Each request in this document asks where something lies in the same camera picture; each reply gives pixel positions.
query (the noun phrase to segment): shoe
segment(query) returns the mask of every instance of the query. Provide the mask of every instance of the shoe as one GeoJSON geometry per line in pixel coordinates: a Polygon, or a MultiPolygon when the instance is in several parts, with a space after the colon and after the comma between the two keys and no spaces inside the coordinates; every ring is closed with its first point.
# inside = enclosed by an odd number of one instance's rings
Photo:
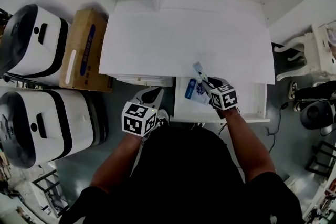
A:
{"type": "Polygon", "coordinates": [[[295,98],[295,92],[298,90],[298,85],[295,81],[292,81],[289,85],[288,99],[292,100],[295,98]]]}
{"type": "Polygon", "coordinates": [[[293,106],[293,110],[295,112],[300,112],[301,111],[301,107],[300,107],[300,102],[296,102],[293,106]]]}
{"type": "Polygon", "coordinates": [[[205,123],[196,122],[196,123],[194,123],[193,127],[191,128],[191,130],[192,130],[194,127],[196,127],[196,126],[198,126],[198,127],[200,127],[200,128],[203,128],[204,125],[205,125],[205,123]]]}

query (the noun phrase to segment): black stripe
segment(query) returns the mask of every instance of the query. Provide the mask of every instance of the black stripe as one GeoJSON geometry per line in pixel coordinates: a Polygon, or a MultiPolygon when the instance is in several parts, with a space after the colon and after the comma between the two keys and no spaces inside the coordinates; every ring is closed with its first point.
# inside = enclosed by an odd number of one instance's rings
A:
{"type": "Polygon", "coordinates": [[[56,48],[56,53],[55,53],[55,57],[54,57],[54,61],[51,64],[51,66],[40,72],[40,73],[36,73],[36,74],[30,74],[30,75],[19,75],[21,78],[40,78],[40,77],[46,77],[49,75],[52,75],[54,73],[56,73],[62,65],[63,62],[63,55],[64,55],[64,51],[65,51],[65,45],[67,43],[67,36],[68,36],[68,23],[60,18],[61,20],[61,29],[59,32],[59,37],[58,37],[58,42],[57,42],[57,48],[56,48]]]}
{"type": "Polygon", "coordinates": [[[65,157],[72,150],[71,131],[70,131],[70,126],[68,122],[67,112],[65,110],[65,106],[64,106],[61,95],[55,91],[50,91],[50,90],[45,90],[42,92],[49,93],[55,102],[59,125],[61,126],[61,131],[62,131],[62,136],[63,136],[63,141],[64,141],[63,152],[57,158],[53,159],[54,161],[56,159],[65,157]]]}

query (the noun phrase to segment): wire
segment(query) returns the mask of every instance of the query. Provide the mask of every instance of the wire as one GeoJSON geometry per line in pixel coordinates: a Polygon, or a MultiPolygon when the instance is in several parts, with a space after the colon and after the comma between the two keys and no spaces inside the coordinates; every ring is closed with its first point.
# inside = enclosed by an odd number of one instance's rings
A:
{"type": "Polygon", "coordinates": [[[220,131],[218,132],[218,137],[221,135],[222,130],[224,130],[225,126],[227,126],[227,123],[225,123],[222,128],[220,128],[220,131]]]}
{"type": "Polygon", "coordinates": [[[280,123],[281,123],[281,110],[285,109],[288,107],[289,103],[294,103],[295,101],[288,101],[286,103],[283,103],[279,109],[279,122],[278,122],[278,126],[276,128],[276,130],[274,132],[270,132],[269,131],[269,128],[267,128],[267,136],[270,136],[272,135],[273,136],[273,144],[271,146],[271,148],[269,149],[268,153],[271,153],[272,149],[274,148],[274,145],[275,145],[275,139],[276,139],[276,134],[279,132],[280,130],[280,123]]]}
{"type": "MultiPolygon", "coordinates": [[[[296,102],[299,102],[299,103],[314,103],[314,102],[323,102],[323,101],[325,101],[325,99],[323,99],[323,100],[316,100],[316,101],[288,101],[288,102],[283,103],[283,104],[281,105],[280,109],[279,109],[279,122],[278,122],[278,126],[277,126],[276,130],[275,130],[274,132],[271,133],[271,132],[269,132],[269,128],[267,128],[267,136],[273,135],[273,144],[272,144],[271,148],[269,149],[268,153],[271,153],[272,149],[274,148],[274,145],[275,145],[275,139],[276,139],[276,136],[275,136],[275,135],[279,132],[279,129],[280,129],[280,123],[281,123],[281,110],[284,110],[285,108],[287,108],[288,105],[289,105],[289,103],[296,103],[296,102]]],[[[321,136],[327,136],[327,135],[329,135],[330,133],[328,133],[328,134],[326,134],[326,135],[323,135],[323,134],[321,133],[321,129],[320,129],[320,134],[321,134],[321,136]]]]}
{"type": "Polygon", "coordinates": [[[38,165],[38,167],[40,167],[42,169],[42,171],[43,171],[42,174],[39,174],[38,177],[37,177],[37,178],[40,178],[40,176],[44,174],[44,169],[40,165],[38,165]]]}

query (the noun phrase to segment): label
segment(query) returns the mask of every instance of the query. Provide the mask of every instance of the label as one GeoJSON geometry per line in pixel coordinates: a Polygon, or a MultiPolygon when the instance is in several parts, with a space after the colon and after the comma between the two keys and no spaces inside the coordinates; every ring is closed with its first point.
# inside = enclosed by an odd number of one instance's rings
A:
{"type": "Polygon", "coordinates": [[[84,54],[83,54],[82,63],[80,65],[79,73],[80,73],[81,76],[86,75],[86,77],[89,77],[88,74],[86,74],[86,67],[87,67],[87,64],[88,64],[90,49],[91,49],[93,37],[95,35],[95,31],[96,31],[96,26],[91,25],[89,36],[88,36],[88,39],[87,39],[86,45],[85,45],[85,51],[84,51],[84,54]]]}

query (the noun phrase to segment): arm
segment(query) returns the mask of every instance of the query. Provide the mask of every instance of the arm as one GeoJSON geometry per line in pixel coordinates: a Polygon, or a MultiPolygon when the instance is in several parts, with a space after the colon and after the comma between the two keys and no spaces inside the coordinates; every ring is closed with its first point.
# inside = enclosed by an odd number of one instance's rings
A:
{"type": "Polygon", "coordinates": [[[95,172],[91,186],[110,193],[130,177],[142,137],[126,134],[118,147],[95,172]]]}
{"type": "Polygon", "coordinates": [[[246,182],[264,172],[275,173],[273,162],[267,149],[249,128],[236,109],[221,111],[226,118],[232,144],[245,174],[246,182]]]}

